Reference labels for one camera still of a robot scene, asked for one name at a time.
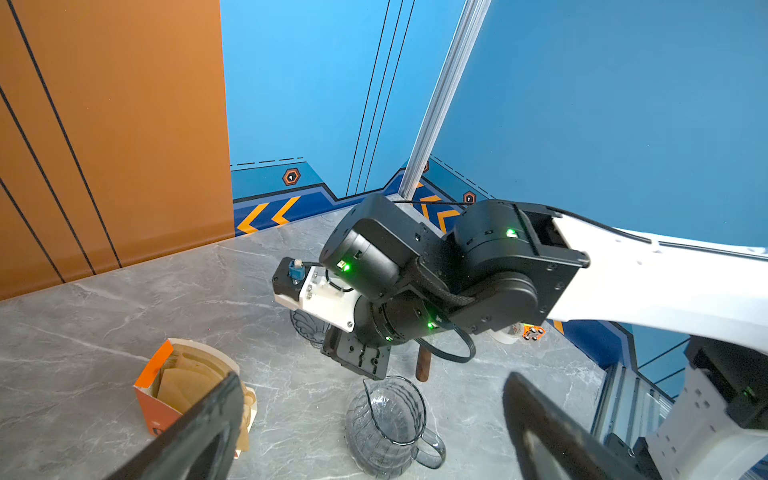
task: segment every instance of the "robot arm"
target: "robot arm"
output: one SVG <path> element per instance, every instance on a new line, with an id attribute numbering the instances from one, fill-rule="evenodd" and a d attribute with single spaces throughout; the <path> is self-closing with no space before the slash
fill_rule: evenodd
<path id="1" fill-rule="evenodd" d="M 276 298 L 333 325 L 326 355 L 380 379 L 393 345 L 448 329 L 461 330 L 469 345 L 464 333 L 541 325 L 590 263 L 564 243 L 552 223 L 558 215 L 542 205 L 486 201 L 440 238 L 372 195 L 342 219 L 320 255 L 354 290 L 333 287 L 317 264 L 305 263 L 302 279 L 290 277 L 286 258 L 273 276 Z"/>
<path id="2" fill-rule="evenodd" d="M 371 195 L 321 263 L 285 258 L 273 286 L 279 303 L 332 325 L 323 353 L 372 379 L 386 376 L 392 346 L 448 329 L 468 345 L 467 333 L 546 318 L 689 333 L 690 391 L 647 440 L 653 478 L 735 478 L 768 448 L 768 256 L 685 242 L 503 200 L 470 206 L 439 238 Z M 729 461 L 703 462 L 711 453 Z"/>
<path id="3" fill-rule="evenodd" d="M 320 263 L 305 263 L 298 279 L 283 259 L 273 286 L 278 302 L 333 325 L 326 355 L 374 379 L 386 375 L 393 345 L 546 318 L 633 323 L 766 352 L 768 257 L 671 240 L 503 200 L 472 205 L 440 238 L 371 195 L 342 219 Z"/>

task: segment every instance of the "black cable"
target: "black cable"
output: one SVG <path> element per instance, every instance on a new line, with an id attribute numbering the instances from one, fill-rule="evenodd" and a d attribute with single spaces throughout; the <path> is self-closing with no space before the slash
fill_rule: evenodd
<path id="1" fill-rule="evenodd" d="M 609 227 L 608 225 L 602 224 L 602 223 L 600 223 L 600 222 L 598 222 L 596 220 L 592 220 L 591 218 L 582 217 L 581 215 L 575 214 L 573 212 L 569 212 L 568 210 L 563 210 L 563 209 L 557 208 L 557 207 L 550 207 L 549 205 L 547 205 L 547 208 L 549 210 L 553 210 L 555 212 L 558 212 L 559 214 L 568 215 L 569 217 L 573 217 L 573 218 L 578 218 L 582 222 L 587 222 L 590 225 L 595 225 L 598 228 L 601 228 L 603 230 L 607 230 L 607 231 L 609 231 L 611 233 L 615 233 L 615 234 L 617 234 L 617 235 L 619 235 L 621 237 L 624 237 L 624 238 L 629 238 L 631 240 L 637 240 L 638 242 L 643 242 L 643 243 L 653 243 L 653 242 L 650 241 L 650 238 L 641 237 L 640 235 L 633 235 L 632 233 L 627 233 L 627 232 L 625 232 L 623 230 L 619 230 L 617 228 Z"/>
<path id="2" fill-rule="evenodd" d="M 640 235 L 634 235 L 632 233 L 625 232 L 623 230 L 619 230 L 617 228 L 609 227 L 608 225 L 602 224 L 596 220 L 592 220 L 591 218 L 582 217 L 579 214 L 575 214 L 573 212 L 569 212 L 568 210 L 563 210 L 561 208 L 557 207 L 549 207 L 547 206 L 549 210 L 553 210 L 555 212 L 558 212 L 560 214 L 568 215 L 569 217 L 577 218 L 581 220 L 582 222 L 589 223 L 590 225 L 595 225 L 597 228 L 601 228 L 603 230 L 607 230 L 611 233 L 615 233 L 616 235 L 620 235 L 624 238 L 629 238 L 631 240 L 637 240 L 638 242 L 643 243 L 653 243 L 650 238 L 641 237 Z M 705 253 L 715 253 L 716 255 L 727 255 L 729 257 L 739 257 L 739 258 L 747 258 L 750 260 L 760 260 L 763 262 L 768 261 L 768 257 L 765 257 L 764 255 L 753 255 L 751 253 L 741 253 L 741 252 L 733 252 L 731 250 L 720 250 L 719 248 L 712 248 L 712 247 L 702 247 L 700 245 L 688 245 L 686 243 L 675 243 L 675 242 L 666 242 L 663 240 L 659 240 L 659 247 L 669 247 L 669 248 L 682 248 L 685 250 L 696 250 L 700 252 Z"/>
<path id="3" fill-rule="evenodd" d="M 449 362 L 456 362 L 456 363 L 467 363 L 469 360 L 475 358 L 475 354 L 477 353 L 477 349 L 475 348 L 475 342 L 472 341 L 472 338 L 462 329 L 455 328 L 454 331 L 458 333 L 458 336 L 464 340 L 464 343 L 467 344 L 467 348 L 469 348 L 469 355 L 468 356 L 458 356 L 453 355 L 452 353 L 443 352 L 439 348 L 435 347 L 431 343 L 427 342 L 424 339 L 414 339 L 416 343 L 426 348 L 432 355 L 437 356 L 441 359 L 448 360 Z"/>
<path id="4" fill-rule="evenodd" d="M 422 272 L 422 269 L 419 266 L 419 261 L 417 259 L 414 259 L 413 263 L 411 263 L 411 270 L 415 273 L 415 276 L 421 280 L 420 283 L 424 288 L 426 288 L 432 295 L 438 297 L 444 302 L 450 303 L 453 306 L 465 306 L 475 301 L 473 296 L 464 296 L 451 293 L 432 281 L 431 278 Z"/>
<path id="5" fill-rule="evenodd" d="M 328 280 L 328 284 L 330 286 L 332 286 L 333 288 L 335 288 L 336 290 L 338 290 L 340 292 L 347 293 L 347 292 L 351 292 L 352 290 L 354 290 L 353 288 L 345 288 L 345 289 L 343 289 L 342 287 L 340 287 L 340 286 L 336 285 L 334 282 L 332 282 L 330 277 L 328 276 L 328 269 L 327 268 L 326 268 L 326 280 Z"/>

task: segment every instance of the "blue wall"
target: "blue wall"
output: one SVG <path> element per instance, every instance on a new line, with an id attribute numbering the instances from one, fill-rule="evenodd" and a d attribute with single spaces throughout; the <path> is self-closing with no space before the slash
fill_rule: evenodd
<path id="1" fill-rule="evenodd" d="M 223 0 L 231 168 L 292 158 L 338 198 L 384 187 L 408 160 L 463 5 Z"/>
<path id="2" fill-rule="evenodd" d="M 685 383 L 682 369 L 688 364 L 685 349 L 688 335 L 647 326 L 632 327 L 638 371 L 666 394 L 675 397 Z"/>
<path id="3" fill-rule="evenodd" d="M 433 154 L 632 230 L 768 236 L 768 3 L 497 0 Z"/>

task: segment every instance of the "blue connector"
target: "blue connector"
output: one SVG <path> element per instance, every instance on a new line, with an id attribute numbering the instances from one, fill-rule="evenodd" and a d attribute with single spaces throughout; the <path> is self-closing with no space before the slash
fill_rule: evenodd
<path id="1" fill-rule="evenodd" d="M 304 270 L 304 264 L 302 261 L 296 259 L 291 262 L 288 266 L 288 273 L 290 274 L 290 277 L 293 279 L 294 283 L 298 283 L 304 280 L 304 277 L 306 276 L 306 270 Z"/>

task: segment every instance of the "black stripe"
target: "black stripe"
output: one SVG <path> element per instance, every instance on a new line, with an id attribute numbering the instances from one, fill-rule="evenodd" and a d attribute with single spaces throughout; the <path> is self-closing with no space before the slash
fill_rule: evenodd
<path id="1" fill-rule="evenodd" d="M 439 163 L 439 164 L 440 164 L 442 167 L 445 167 L 445 168 L 449 169 L 449 170 L 451 171 L 451 173 L 454 173 L 454 172 L 456 172 L 456 173 L 458 174 L 458 172 L 457 172 L 456 170 L 454 170 L 454 169 L 453 169 L 453 167 L 451 167 L 451 166 L 450 166 L 450 165 L 448 165 L 446 162 L 444 162 L 444 161 L 440 160 L 439 158 L 437 158 L 437 157 L 436 157 L 434 154 L 429 154 L 429 156 L 430 156 L 431 158 L 433 158 L 434 160 L 437 160 L 437 162 L 438 162 L 438 163 Z M 462 178 L 458 178 L 458 177 L 456 177 L 456 178 L 458 178 L 459 180 L 461 180 L 461 181 L 463 181 L 463 182 L 469 182 L 470 184 L 472 184 L 472 186 L 473 186 L 473 187 L 477 188 L 477 189 L 478 189 L 478 190 L 480 190 L 482 193 L 484 193 L 484 194 L 485 194 L 485 196 L 486 196 L 487 198 L 495 198 L 493 195 L 491 195 L 490 193 L 488 193 L 488 191 L 487 191 L 485 188 L 481 187 L 480 185 L 477 185 L 475 182 L 473 182 L 472 180 L 469 180 L 467 177 L 464 177 L 463 175 L 461 175 L 461 176 L 462 176 Z"/>
<path id="2" fill-rule="evenodd" d="M 432 157 L 433 157 L 434 159 L 436 159 L 436 160 L 439 160 L 439 163 L 440 163 L 440 166 L 441 166 L 441 167 L 447 167 L 447 166 L 448 166 L 447 164 L 445 164 L 445 162 L 443 162 L 443 161 L 442 161 L 442 160 L 440 160 L 439 158 L 435 157 L 435 155 L 432 155 Z M 451 175 L 453 175 L 454 177 L 456 177 L 456 180 L 459 180 L 459 181 L 463 182 L 464 184 L 466 184 L 466 181 L 465 181 L 465 179 L 457 177 L 457 176 L 456 176 L 456 173 L 454 173 L 454 172 L 452 172 L 452 171 L 449 171 L 448 173 L 450 173 Z M 488 194 L 488 198 L 495 198 L 495 197 L 493 197 L 491 194 Z"/>
<path id="3" fill-rule="evenodd" d="M 455 201 L 456 201 L 456 199 L 455 199 L 455 198 L 453 198 L 453 197 L 451 197 L 450 195 L 448 195 L 448 194 L 447 194 L 445 191 L 443 191 L 443 189 L 442 189 L 442 188 L 438 187 L 437 185 L 435 185 L 435 184 L 434 184 L 434 183 L 432 183 L 431 181 L 427 180 L 425 177 L 422 177 L 422 181 L 425 181 L 427 184 L 429 184 L 429 186 L 430 186 L 430 187 L 432 187 L 432 188 L 434 188 L 435 190 L 437 190 L 437 193 L 439 193 L 439 194 L 441 194 L 443 197 L 445 197 L 445 199 L 446 199 L 446 200 L 450 200 L 451 202 L 455 202 Z"/>
<path id="4" fill-rule="evenodd" d="M 48 97 L 48 103 L 51 104 L 51 109 L 53 110 L 53 113 L 56 116 L 56 121 L 58 122 L 58 126 L 61 129 L 61 133 L 64 135 L 64 139 L 67 141 L 67 146 L 69 147 L 69 153 L 72 154 L 72 160 L 74 160 L 74 164 L 78 167 L 80 178 L 83 180 L 83 185 L 85 185 L 85 190 L 88 192 L 88 196 L 91 198 L 91 203 L 94 206 L 94 210 L 96 210 L 98 221 L 101 222 L 101 228 L 104 230 L 104 235 L 107 236 L 107 241 L 109 242 L 109 246 L 112 248 L 114 259 L 118 261 L 118 266 L 122 268 L 123 264 L 120 262 L 120 257 L 118 257 L 118 252 L 114 248 L 114 243 L 112 243 L 112 238 L 109 236 L 109 232 L 107 232 L 107 226 L 104 224 L 104 219 L 101 217 L 101 212 L 96 206 L 96 200 L 94 199 L 94 195 L 91 192 L 91 188 L 88 186 L 88 181 L 85 180 L 85 174 L 83 173 L 83 169 L 80 167 L 80 161 L 78 161 L 78 156 L 74 154 L 74 148 L 72 147 L 72 143 L 69 141 L 69 136 L 67 135 L 67 131 L 64 129 L 64 123 L 61 122 L 61 117 L 58 114 L 58 110 L 56 110 L 56 105 L 54 105 L 53 103 L 51 92 L 48 90 L 48 86 L 45 84 L 45 79 L 43 78 L 43 74 L 42 72 L 40 72 L 40 67 L 38 67 L 38 61 L 35 60 L 35 55 L 32 53 L 32 48 L 29 46 L 27 35 L 24 33 L 24 29 L 22 28 L 22 23 L 21 21 L 19 21 L 18 15 L 16 15 L 16 10 L 15 8 L 13 8 L 13 3 L 11 0 L 8 0 L 8 7 L 11 8 L 11 13 L 13 14 L 13 18 L 14 20 L 16 20 L 16 26 L 18 27 L 18 32 L 22 34 L 22 38 L 24 39 L 24 45 L 26 45 L 27 52 L 29 53 L 29 58 L 32 59 L 32 64 L 35 65 L 35 70 L 38 72 L 38 78 L 40 78 L 40 83 L 43 86 L 43 90 L 45 90 L 45 95 Z"/>
<path id="5" fill-rule="evenodd" d="M 306 162 L 291 162 L 289 164 L 280 164 L 280 165 L 262 165 L 260 167 L 236 168 L 235 170 L 230 170 L 230 172 L 242 172 L 245 170 L 259 170 L 260 168 L 280 168 L 280 167 L 287 167 L 288 165 L 306 165 Z"/>
<path id="6" fill-rule="evenodd" d="M 638 366 L 638 367 L 637 367 L 637 369 L 639 370 L 639 369 L 643 368 L 644 366 L 646 366 L 647 364 L 649 364 L 649 363 L 651 363 L 651 362 L 653 362 L 653 361 L 655 361 L 655 360 L 659 360 L 661 357 L 663 357 L 663 356 L 667 355 L 669 352 L 671 352 L 672 350 L 676 349 L 678 346 L 680 346 L 680 345 L 683 345 L 683 344 L 684 344 L 685 342 L 687 342 L 688 340 L 690 340 L 690 337 L 688 337 L 688 338 L 686 338 L 685 340 L 683 340 L 682 342 L 678 343 L 676 346 L 673 346 L 672 348 L 670 348 L 670 349 L 666 350 L 664 353 L 660 353 L 660 354 L 656 355 L 654 358 L 652 358 L 652 359 L 648 360 L 648 361 L 647 361 L 646 363 L 644 363 L 643 365 L 640 365 L 640 366 Z"/>
<path id="7" fill-rule="evenodd" d="M 371 118 L 371 128 L 368 129 L 368 138 L 366 139 L 366 149 L 362 152 L 362 163 L 360 164 L 360 173 L 357 174 L 357 185 L 355 185 L 355 193 L 360 188 L 360 178 L 362 177 L 362 169 L 366 167 L 366 155 L 368 154 L 368 146 L 371 143 L 371 133 L 373 132 L 373 124 L 376 122 L 376 111 L 379 110 L 379 101 L 382 98 L 382 90 L 384 89 L 384 80 L 386 80 L 386 70 L 389 67 L 389 58 L 392 57 L 392 47 L 395 45 L 395 36 L 397 35 L 397 26 L 400 24 L 400 14 L 402 13 L 402 4 L 405 0 L 400 0 L 400 9 L 397 11 L 397 20 L 395 20 L 395 31 L 392 32 L 392 41 L 389 43 L 389 52 L 386 55 L 386 63 L 384 64 L 384 74 L 382 75 L 382 82 L 379 84 L 379 94 L 376 95 L 376 106 L 373 107 L 373 116 Z"/>
<path id="8" fill-rule="evenodd" d="M 11 200 L 11 203 L 16 208 L 16 211 L 18 212 L 18 215 L 22 218 L 24 223 L 27 225 L 27 228 L 29 229 L 29 233 L 32 234 L 32 236 L 35 238 L 35 241 L 38 243 L 38 246 L 40 247 L 40 250 L 43 251 L 43 254 L 45 255 L 45 258 L 48 259 L 48 262 L 53 267 L 53 270 L 56 272 L 56 275 L 58 275 L 58 279 L 61 280 L 62 283 L 66 283 L 64 281 L 64 277 L 61 276 L 61 274 L 58 272 L 58 268 L 56 268 L 55 263 L 53 263 L 53 260 L 51 259 L 51 256 L 48 255 L 48 251 L 43 247 L 42 242 L 38 238 L 38 235 L 35 233 L 35 231 L 32 229 L 32 225 L 29 224 L 27 221 L 27 217 L 24 216 L 24 213 L 22 212 L 22 209 L 19 208 L 18 204 L 16 203 L 16 199 L 11 195 L 11 192 L 8 191 L 8 187 L 5 186 L 5 182 L 2 181 L 2 178 L 0 178 L 0 185 L 2 185 L 2 189 L 5 190 L 5 194 L 8 195 L 8 198 Z"/>
<path id="9" fill-rule="evenodd" d="M 349 186 L 352 184 L 352 172 L 355 171 L 355 159 L 357 157 L 357 147 L 360 146 L 360 134 L 362 133 L 362 123 L 366 119 L 366 109 L 368 108 L 368 97 L 371 96 L 371 85 L 373 85 L 373 74 L 376 72 L 376 64 L 379 62 L 379 49 L 382 47 L 382 38 L 384 38 L 384 26 L 386 25 L 386 16 L 389 14 L 389 2 L 386 3 L 384 12 L 384 23 L 382 23 L 382 32 L 379 35 L 379 46 L 376 47 L 376 57 L 373 59 L 373 69 L 371 70 L 371 80 L 368 82 L 368 94 L 366 95 L 366 104 L 362 107 L 362 118 L 360 118 L 360 129 L 357 131 L 357 143 L 355 144 L 355 154 L 352 156 L 352 167 L 349 169 L 349 180 L 346 181 L 346 193 L 349 195 Z"/>
<path id="10" fill-rule="evenodd" d="M 326 191 L 326 193 L 328 193 L 328 195 L 330 195 L 330 197 L 333 199 L 333 201 L 338 203 L 338 202 L 343 202 L 343 201 L 345 201 L 345 200 L 352 200 L 352 199 L 354 199 L 355 197 L 361 197 L 361 196 L 363 196 L 363 195 L 367 195 L 367 194 L 374 194 L 374 193 L 376 193 L 376 192 L 380 192 L 380 191 L 386 190 L 386 188 L 387 188 L 387 187 L 388 187 L 388 186 L 389 186 L 389 185 L 392 183 L 392 181 L 393 181 L 393 180 L 395 180 L 395 177 L 397 177 L 397 176 L 400 174 L 400 172 L 402 172 L 402 171 L 404 171 L 404 170 L 405 170 L 405 168 L 399 168 L 399 169 L 398 169 L 398 170 L 395 172 L 395 174 L 394 174 L 394 175 L 392 175 L 392 178 L 390 178 L 390 179 L 389 179 L 389 181 L 386 183 L 386 185 L 385 185 L 384 187 L 382 187 L 382 188 L 379 188 L 379 189 L 377 189 L 377 190 L 371 190 L 370 192 L 365 192 L 364 194 L 349 195 L 348 197 L 341 197 L 341 198 L 338 198 L 338 197 L 337 197 L 337 196 L 336 196 L 336 195 L 335 195 L 335 194 L 334 194 L 334 193 L 331 191 L 331 189 L 330 189 L 330 188 L 328 188 L 328 185 L 325 185 L 325 183 L 321 183 L 321 184 L 312 184 L 312 185 L 306 185 L 306 186 L 304 186 L 304 187 L 295 187 L 295 188 L 289 188 L 289 189 L 286 189 L 286 190 L 280 190 L 280 191 L 277 191 L 277 192 L 269 192 L 269 193 L 267 193 L 267 194 L 258 194 L 258 195 L 252 195 L 252 196 L 250 196 L 250 197 L 242 197 L 242 198 L 236 198 L 236 199 L 232 200 L 232 203 L 233 203 L 233 204 L 239 204 L 239 203 L 241 203 L 241 202 L 247 202 L 248 200 L 256 200 L 256 199 L 259 199 L 259 198 L 264 198 L 264 197 L 272 197 L 272 196 L 274 196 L 274 195 L 279 195 L 279 194 L 288 194 L 288 193 L 291 193 L 291 192 L 297 192 L 297 191 L 301 191 L 301 190 L 309 190 L 310 188 L 315 188 L 315 187 L 322 187 L 322 188 L 323 188 L 323 189 Z"/>
<path id="11" fill-rule="evenodd" d="M 395 73 L 392 74 L 392 83 L 389 84 L 389 93 L 386 95 L 386 103 L 384 104 L 384 113 L 382 113 L 382 121 L 379 123 L 379 132 L 376 134 L 376 142 L 373 144 L 373 154 L 371 155 L 371 161 L 368 164 L 368 174 L 366 175 L 366 182 L 362 186 L 362 191 L 366 191 L 368 188 L 368 178 L 371 175 L 371 167 L 373 166 L 373 159 L 376 158 L 376 148 L 379 146 L 379 136 L 382 133 L 382 126 L 384 125 L 384 117 L 386 116 L 386 108 L 389 106 L 389 96 L 392 94 L 392 86 L 395 84 L 395 77 L 397 76 L 397 68 L 400 66 L 400 56 L 402 55 L 402 46 L 406 44 L 406 37 L 408 36 L 408 27 L 411 25 L 411 16 L 413 15 L 413 7 L 416 5 L 416 0 L 413 0 L 411 4 L 411 13 L 408 15 L 408 23 L 406 24 L 406 33 L 402 36 L 402 43 L 400 44 L 400 53 L 397 54 L 397 63 L 395 63 Z"/>
<path id="12" fill-rule="evenodd" d="M 669 375 L 667 375 L 664 378 L 662 378 L 661 380 L 657 380 L 656 382 L 654 382 L 654 384 L 656 384 L 656 386 L 658 386 L 659 383 L 662 383 L 664 380 L 677 375 L 678 373 L 682 372 L 683 370 L 685 370 L 685 368 L 679 369 L 676 372 L 672 372 Z"/>
<path id="13" fill-rule="evenodd" d="M 2 86 L 0 86 L 0 95 L 2 95 L 2 99 L 5 102 L 5 106 L 8 108 L 8 112 L 13 117 L 13 121 L 16 123 L 16 127 L 18 129 L 18 132 L 22 134 L 22 138 L 24 139 L 24 143 L 27 144 L 27 149 L 29 150 L 29 153 L 32 155 L 32 158 L 35 160 L 35 163 L 38 165 L 38 170 L 40 170 L 40 175 L 43 176 L 43 180 L 45 180 L 45 183 L 48 185 L 48 189 L 51 191 L 51 195 L 53 195 L 53 199 L 56 200 L 56 204 L 58 205 L 58 209 L 61 212 L 61 215 L 64 217 L 64 220 L 66 220 L 67 225 L 69 226 L 69 231 L 72 232 L 72 236 L 74 237 L 74 241 L 78 243 L 78 247 L 80 247 L 80 251 L 83 253 L 83 257 L 85 257 L 85 261 L 88 263 L 88 266 L 91 268 L 91 272 L 95 275 L 96 271 L 94 270 L 93 265 L 91 265 L 90 259 L 88 259 L 88 255 L 85 253 L 85 249 L 83 249 L 82 244 L 80 243 L 80 239 L 78 238 L 78 235 L 74 232 L 74 228 L 72 227 L 72 223 L 69 221 L 69 217 L 67 217 L 67 214 L 64 212 L 64 208 L 61 206 L 61 202 L 58 201 L 58 197 L 56 196 L 56 192 L 53 190 L 53 186 L 51 186 L 51 182 L 48 181 L 48 176 L 45 174 L 45 171 L 43 170 L 42 165 L 40 165 L 40 161 L 38 160 L 38 156 L 35 155 L 35 151 L 32 150 L 32 146 L 29 144 L 29 139 L 27 139 L 27 135 L 24 133 L 24 129 L 22 129 L 22 124 L 18 122 L 18 118 L 16 117 L 16 113 L 14 113 L 13 108 L 11 108 L 11 104 L 8 103 L 8 98 L 5 96 L 5 92 L 2 90 Z"/>

